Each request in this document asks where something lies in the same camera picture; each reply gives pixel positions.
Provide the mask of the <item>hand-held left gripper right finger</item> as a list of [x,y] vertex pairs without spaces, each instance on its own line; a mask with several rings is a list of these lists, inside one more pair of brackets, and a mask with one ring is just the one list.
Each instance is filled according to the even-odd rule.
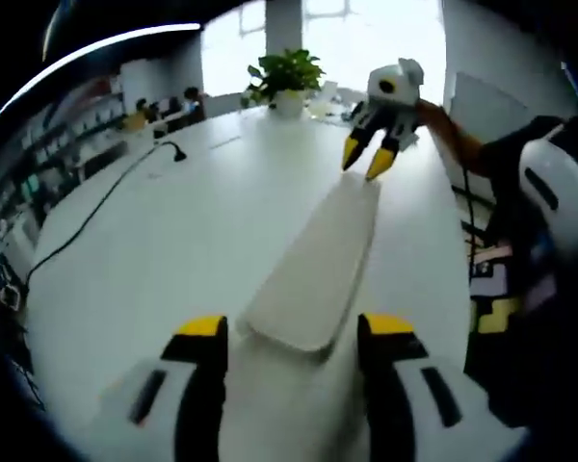
[[488,407],[486,391],[428,353],[410,322],[362,313],[358,366],[372,461],[510,461],[525,440]]

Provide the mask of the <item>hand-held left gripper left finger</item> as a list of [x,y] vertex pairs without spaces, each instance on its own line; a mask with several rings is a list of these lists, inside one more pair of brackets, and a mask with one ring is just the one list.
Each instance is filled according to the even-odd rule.
[[227,369],[227,317],[182,324],[102,396],[98,459],[218,461]]

